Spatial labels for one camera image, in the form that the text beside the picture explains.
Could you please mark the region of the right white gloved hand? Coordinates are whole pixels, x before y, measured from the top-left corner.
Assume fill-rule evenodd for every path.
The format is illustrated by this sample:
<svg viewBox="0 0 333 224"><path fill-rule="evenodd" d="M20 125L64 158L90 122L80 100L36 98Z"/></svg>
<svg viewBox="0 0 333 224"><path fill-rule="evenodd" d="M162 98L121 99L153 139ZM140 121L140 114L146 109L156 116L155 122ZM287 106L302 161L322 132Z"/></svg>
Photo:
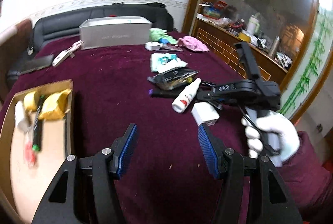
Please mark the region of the right white gloved hand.
<svg viewBox="0 0 333 224"><path fill-rule="evenodd" d="M246 127L248 155L256 159L263 150L263 143L259 132L250 124L247 117L243 117L241 123ZM279 156L282 162L289 160L300 148L300 138L295 126L282 114L270 111L268 115L257 118L255 125L262 131L279 135L281 141Z"/></svg>

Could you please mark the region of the maroon sleeve forearm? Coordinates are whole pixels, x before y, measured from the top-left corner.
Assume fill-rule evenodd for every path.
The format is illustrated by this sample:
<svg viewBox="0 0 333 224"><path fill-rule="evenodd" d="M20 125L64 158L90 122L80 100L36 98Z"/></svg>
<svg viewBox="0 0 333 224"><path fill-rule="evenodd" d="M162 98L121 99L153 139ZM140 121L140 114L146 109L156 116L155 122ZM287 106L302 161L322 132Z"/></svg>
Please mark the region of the maroon sleeve forearm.
<svg viewBox="0 0 333 224"><path fill-rule="evenodd" d="M304 221L322 221L332 214L332 173L319 162L309 137L298 133L300 148L278 169Z"/></svg>

